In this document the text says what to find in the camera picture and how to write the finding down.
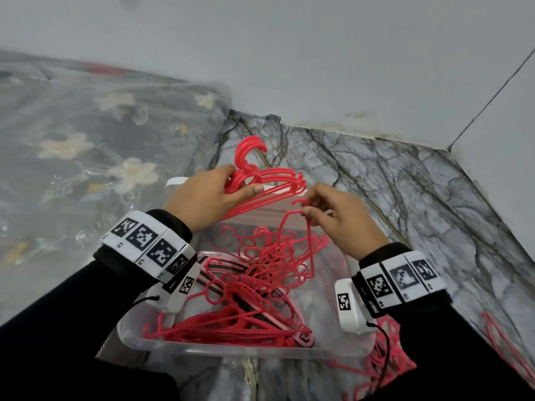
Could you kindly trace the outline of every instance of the person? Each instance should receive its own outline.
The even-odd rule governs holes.
[[[148,214],[189,242],[192,234],[263,191],[261,185],[248,185],[225,194],[234,171],[224,165],[198,173],[176,190],[165,210]],[[310,206],[302,215],[361,268],[411,250],[389,242],[357,196],[318,183],[305,197]],[[121,255],[114,267],[104,264],[103,248],[110,249],[101,247],[96,260],[0,327],[4,390],[19,386],[26,393],[179,399],[167,374],[95,358],[140,292],[156,282]],[[400,324],[401,346],[417,368],[378,389],[373,399],[535,399],[518,373],[453,309],[445,290],[394,306],[389,314]]]

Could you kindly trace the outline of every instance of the marble floor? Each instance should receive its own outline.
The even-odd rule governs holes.
[[[308,185],[321,181],[359,195],[392,241],[429,255],[467,320],[482,330],[482,313],[489,312],[535,367],[533,261],[448,153],[282,126],[274,115],[232,112],[217,163],[233,162],[235,147],[249,135],[262,138],[268,148],[267,154],[255,153],[258,166],[297,169]],[[148,367],[158,369],[162,363],[153,357]],[[341,391],[363,380],[315,360],[217,358],[203,363],[208,366],[189,373],[184,366],[173,369],[184,383],[186,400],[228,399],[223,394],[253,400],[340,399]],[[201,384],[207,374],[210,386]]]

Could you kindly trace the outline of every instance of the clear plastic container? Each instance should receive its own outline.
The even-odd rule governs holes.
[[[222,231],[227,225],[236,229],[240,236],[252,236],[258,226],[276,229],[286,211],[292,208],[291,200],[276,205],[257,209],[236,216],[198,234],[192,242],[197,252],[217,251],[236,252],[238,242],[228,230]],[[285,230],[291,230],[296,237],[306,236],[304,218],[292,215],[285,224]],[[313,233],[321,234],[319,228]],[[375,332],[352,334],[342,331],[338,320],[338,303],[334,292],[334,283],[341,278],[349,277],[346,257],[331,242],[314,256],[316,276],[304,282],[300,287],[291,290],[289,297],[300,309],[305,323],[312,330],[314,344],[311,348],[267,348],[253,346],[227,346],[168,342],[160,339],[145,339],[142,331],[149,324],[149,331],[154,331],[160,310],[141,303],[132,308],[118,324],[118,333],[123,343],[132,349],[162,351],[167,354],[198,354],[205,356],[248,356],[261,358],[288,359],[330,359],[334,357],[367,356],[375,343]],[[199,284],[192,287],[190,294],[201,290]],[[214,310],[204,297],[194,298],[184,305],[176,315],[168,315],[164,320],[166,326],[176,321],[201,312]]]

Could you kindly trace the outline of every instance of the black cord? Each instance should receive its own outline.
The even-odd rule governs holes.
[[[385,364],[383,365],[383,370],[381,370],[381,375],[379,376],[379,379],[377,380],[377,385],[375,386],[375,390],[373,391],[373,393],[375,394],[378,391],[378,389],[381,387],[381,384],[383,384],[383,380],[385,379],[385,376],[386,376],[386,369],[388,369],[388,362],[390,361],[390,338],[386,334],[385,330],[382,329],[378,324],[366,322],[366,325],[368,325],[371,328],[377,328],[378,330],[380,330],[386,339]]]
[[[128,310],[131,310],[132,308],[134,308],[137,304],[139,303],[142,303],[143,301],[147,301],[147,300],[153,300],[153,301],[158,301],[160,299],[160,296],[151,296],[151,297],[145,297],[145,298],[141,298],[139,300],[137,300],[135,303],[132,304],[132,306],[128,309]]]

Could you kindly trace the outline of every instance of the person's right hand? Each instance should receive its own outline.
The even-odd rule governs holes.
[[[361,261],[388,244],[388,238],[356,195],[317,183],[304,198],[310,206],[304,207],[301,215],[311,219],[313,226],[321,226],[333,243],[352,258]]]

